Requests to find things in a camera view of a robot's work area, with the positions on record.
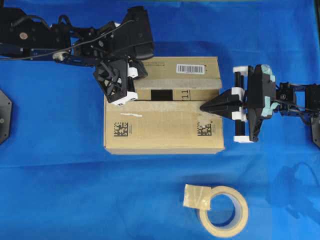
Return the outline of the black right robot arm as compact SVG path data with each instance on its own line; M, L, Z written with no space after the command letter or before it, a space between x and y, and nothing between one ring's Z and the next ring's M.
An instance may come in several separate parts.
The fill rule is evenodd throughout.
M233 120L237 143L255 143L263 121L280 113L297 117L311 129L312 141L320 145L319 84L276 83L267 64L236 66L234 86L200 106L205 113Z

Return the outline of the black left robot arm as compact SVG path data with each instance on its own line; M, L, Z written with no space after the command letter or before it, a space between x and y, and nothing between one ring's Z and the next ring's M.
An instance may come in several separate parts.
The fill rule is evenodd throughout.
M94 67L107 102L116 106L138 99L134 81L147 76L143 62L153 56L149 16L142 6L129 8L121 23L100 28L75 27L66 15L48 25L20 8L0 9L1 60Z

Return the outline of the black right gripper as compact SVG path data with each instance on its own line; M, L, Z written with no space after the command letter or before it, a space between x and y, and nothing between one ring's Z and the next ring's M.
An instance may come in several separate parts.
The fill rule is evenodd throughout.
M254 143L263 120L270 119L278 103L276 77L267 64L235 66L235 86L200 106L206 113L235 121L237 143Z

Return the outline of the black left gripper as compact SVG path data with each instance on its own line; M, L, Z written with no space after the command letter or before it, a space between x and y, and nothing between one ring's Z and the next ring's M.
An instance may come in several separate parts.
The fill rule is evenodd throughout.
M101 28L74 28L76 38L72 55L80 60L125 58L125 32L121 30L128 22L117 24L111 21ZM148 72L141 60L120 59L112 62L101 61L93 73L109 104L125 105L138 99L133 80L143 79Z

